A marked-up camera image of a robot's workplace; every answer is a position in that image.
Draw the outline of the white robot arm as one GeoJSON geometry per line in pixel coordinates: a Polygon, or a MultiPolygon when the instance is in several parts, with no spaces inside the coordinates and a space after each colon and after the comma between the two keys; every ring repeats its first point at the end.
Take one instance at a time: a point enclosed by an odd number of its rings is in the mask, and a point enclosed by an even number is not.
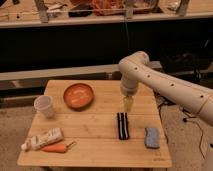
{"type": "Polygon", "coordinates": [[[143,83],[213,127],[213,89],[158,72],[148,63],[149,56],[143,51],[120,60],[120,87],[124,96],[134,96],[138,84],[143,83]]]}

